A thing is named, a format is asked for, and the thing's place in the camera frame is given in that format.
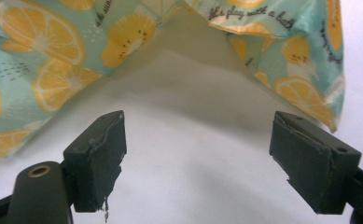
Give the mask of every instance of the patterned fabric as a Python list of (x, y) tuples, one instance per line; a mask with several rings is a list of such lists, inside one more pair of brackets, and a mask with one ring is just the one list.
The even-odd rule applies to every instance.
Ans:
[(339, 0), (0, 0), (0, 157), (112, 75), (182, 7), (224, 31), (249, 75), (336, 130), (344, 96)]

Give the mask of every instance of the white surface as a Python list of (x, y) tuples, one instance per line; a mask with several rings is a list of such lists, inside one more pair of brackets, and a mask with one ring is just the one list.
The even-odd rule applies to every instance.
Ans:
[[(335, 135), (363, 152), (363, 0), (342, 9), (346, 100)], [(187, 12), (69, 102), (24, 150), (0, 160), (0, 199), (18, 172), (62, 161), (89, 124), (121, 109), (128, 154), (108, 223), (348, 223), (350, 207), (317, 216), (269, 156), (274, 111), (304, 115), (248, 77), (223, 33)], [(74, 219), (105, 223), (102, 212)]]

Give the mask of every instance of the white tabletop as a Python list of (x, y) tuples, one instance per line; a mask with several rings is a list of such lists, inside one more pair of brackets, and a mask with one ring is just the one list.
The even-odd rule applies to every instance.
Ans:
[[(363, 0), (342, 1), (342, 16), (346, 98), (335, 136), (363, 153)], [(269, 155), (274, 112), (306, 116), (247, 76), (224, 34), (186, 11), (0, 160), (0, 199), (21, 170), (62, 161), (80, 133), (116, 110), (125, 112), (128, 154), (108, 223), (348, 223), (350, 206), (316, 215)], [(73, 216), (105, 222), (103, 212)]]

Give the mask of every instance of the lemon print bag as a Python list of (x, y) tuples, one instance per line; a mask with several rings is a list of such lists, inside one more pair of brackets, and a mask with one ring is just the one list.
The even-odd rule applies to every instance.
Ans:
[(249, 76), (336, 130), (339, 0), (0, 0), (0, 157), (111, 76), (180, 8), (224, 31)]

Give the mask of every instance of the screw hole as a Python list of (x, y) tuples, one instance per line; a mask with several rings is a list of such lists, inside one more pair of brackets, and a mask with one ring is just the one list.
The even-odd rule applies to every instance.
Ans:
[(32, 169), (28, 176), (32, 177), (32, 178), (36, 178), (36, 177), (40, 177), (42, 175), (45, 175), (47, 173), (49, 173), (50, 171), (50, 167), (48, 165), (41, 165), (41, 166), (37, 166), (34, 169)]
[(347, 152), (347, 149), (346, 148), (343, 148), (343, 147), (338, 147), (337, 149), (340, 152)]

